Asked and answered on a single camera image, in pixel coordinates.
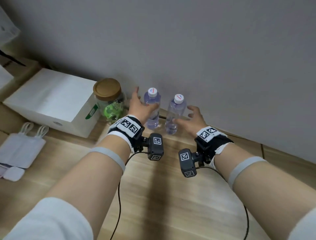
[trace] cardboard box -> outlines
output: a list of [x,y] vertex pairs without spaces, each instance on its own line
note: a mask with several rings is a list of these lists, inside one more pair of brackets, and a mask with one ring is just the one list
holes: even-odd
[[88,137],[100,117],[94,84],[89,79],[43,68],[4,104],[35,123]]

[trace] gray wall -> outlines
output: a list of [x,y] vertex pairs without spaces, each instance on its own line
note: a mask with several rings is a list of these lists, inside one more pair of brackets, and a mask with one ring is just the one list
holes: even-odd
[[215,127],[316,162],[316,3],[1,0],[59,69],[176,93]]

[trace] forearm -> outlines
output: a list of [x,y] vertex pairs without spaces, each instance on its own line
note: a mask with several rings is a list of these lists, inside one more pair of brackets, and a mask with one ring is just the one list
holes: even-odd
[[[129,145],[115,135],[98,145],[112,150],[126,162]],[[122,177],[121,167],[110,157],[92,152],[84,156],[46,195],[72,204],[90,223],[96,239]]]
[[[253,155],[228,144],[215,165],[228,180],[231,171]],[[267,162],[256,162],[234,182],[234,192],[271,239],[287,239],[297,222],[316,207],[316,191]]]

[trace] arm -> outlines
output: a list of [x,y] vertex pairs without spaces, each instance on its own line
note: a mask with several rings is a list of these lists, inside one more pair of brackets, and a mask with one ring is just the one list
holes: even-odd
[[[158,104],[148,107],[133,92],[129,114],[145,124]],[[115,135],[106,136],[98,145],[112,150],[126,163],[129,145]],[[112,203],[122,177],[121,167],[110,157],[97,152],[88,153],[46,195],[62,199],[78,209],[90,223],[94,239],[97,238],[104,218]]]
[[[194,138],[207,126],[198,107],[188,106],[191,121],[176,119]],[[253,155],[228,144],[215,155],[217,170],[226,181],[231,171]],[[316,207],[316,191],[277,167],[261,161],[243,170],[234,182],[234,192],[271,239],[287,239],[300,219]]]

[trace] plastic water bottle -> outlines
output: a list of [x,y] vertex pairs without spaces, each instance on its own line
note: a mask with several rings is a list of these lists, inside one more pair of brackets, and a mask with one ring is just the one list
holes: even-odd
[[[145,93],[144,95],[144,101],[146,106],[154,103],[158,103],[160,105],[160,100],[161,96],[157,89],[154,87],[148,89],[148,92]],[[159,122],[159,108],[155,110],[151,116],[149,117],[146,125],[149,129],[155,129],[158,127],[158,122]]]
[[184,96],[182,94],[175,95],[174,99],[169,102],[165,127],[168,134],[176,133],[178,126],[172,122],[172,120],[180,118],[183,115],[185,108],[186,101],[184,100]]

